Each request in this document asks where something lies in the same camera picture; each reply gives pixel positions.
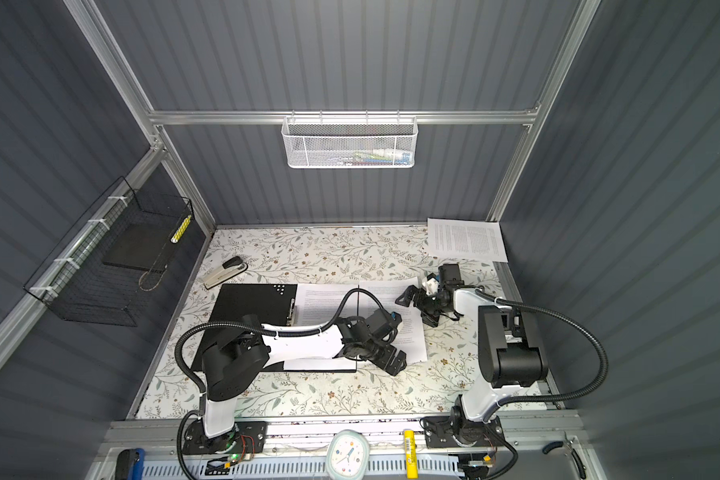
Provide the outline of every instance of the clock face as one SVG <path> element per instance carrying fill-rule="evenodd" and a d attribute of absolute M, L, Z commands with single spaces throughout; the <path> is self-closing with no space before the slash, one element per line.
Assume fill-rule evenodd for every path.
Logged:
<path fill-rule="evenodd" d="M 328 461 L 336 475 L 354 477 L 365 469 L 363 459 L 366 456 L 366 447 L 355 436 L 339 436 L 333 443 L 333 449 L 328 452 Z"/>

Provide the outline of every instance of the white mesh basket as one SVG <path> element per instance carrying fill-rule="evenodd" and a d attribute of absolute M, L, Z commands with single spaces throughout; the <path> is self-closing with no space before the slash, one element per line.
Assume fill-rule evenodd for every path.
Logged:
<path fill-rule="evenodd" d="M 292 168 L 410 168 L 416 118 L 389 123 L 321 123 L 286 118 L 282 139 Z"/>

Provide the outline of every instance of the black folder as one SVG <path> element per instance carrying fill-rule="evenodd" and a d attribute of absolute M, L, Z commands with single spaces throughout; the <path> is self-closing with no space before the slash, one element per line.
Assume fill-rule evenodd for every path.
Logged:
<path fill-rule="evenodd" d="M 208 322 L 239 321 L 244 315 L 255 314 L 259 322 L 274 326 L 289 326 L 292 303 L 296 298 L 296 284 L 225 283 L 221 285 L 216 304 Z M 223 329 L 206 330 L 200 341 L 192 370 L 202 371 L 202 352 L 211 345 Z M 263 372 L 284 372 L 282 362 L 268 366 Z M 320 372 L 355 372 L 352 370 L 319 370 Z"/>

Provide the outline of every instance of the table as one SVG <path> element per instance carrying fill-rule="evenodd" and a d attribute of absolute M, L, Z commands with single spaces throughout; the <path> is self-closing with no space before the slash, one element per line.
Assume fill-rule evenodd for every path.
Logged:
<path fill-rule="evenodd" d="M 178 337 L 208 321 L 220 286 L 206 290 L 202 278 L 231 256 L 240 255 L 248 271 L 231 283 L 357 283 L 359 280 L 424 279 L 438 265 L 458 262 L 464 282 L 493 294 L 501 286 L 492 264 L 439 259 L 427 254 L 426 226 L 271 228 L 217 230 L 200 272 L 176 321 L 167 347 L 136 418 L 180 418 L 198 407 L 199 393 L 173 360 Z M 201 334 L 184 346 L 192 357 Z M 370 362 L 355 373 L 263 372 L 238 401 L 236 416 L 337 416 L 447 412 L 479 374 L 477 333 L 472 319 L 443 318 L 424 326 L 428 360 L 397 376 Z M 539 395 L 534 384 L 527 394 Z M 543 403 L 513 403 L 504 409 L 546 409 Z"/>

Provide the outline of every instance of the gray wall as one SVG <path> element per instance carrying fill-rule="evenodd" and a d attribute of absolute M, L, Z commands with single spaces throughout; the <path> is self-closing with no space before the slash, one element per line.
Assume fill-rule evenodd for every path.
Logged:
<path fill-rule="evenodd" d="M 99 2 L 158 110 L 532 108 L 576 0 Z M 423 126 L 416 165 L 295 170 L 277 127 L 169 127 L 219 224 L 482 220 L 520 126 Z"/>
<path fill-rule="evenodd" d="M 147 149 L 62 2 L 0 2 L 0 321 L 22 284 Z M 158 168 L 144 186 L 176 194 Z M 202 247 L 184 235 L 137 328 L 51 313 L 0 370 L 0 478 L 82 478 L 122 419 Z"/>
<path fill-rule="evenodd" d="M 605 2 L 502 228 L 527 302 L 591 328 L 572 402 L 609 478 L 720 478 L 720 0 Z M 561 389 L 596 370 L 544 324 Z"/>
<path fill-rule="evenodd" d="M 0 2 L 0 321 L 139 133 L 62 2 Z"/>

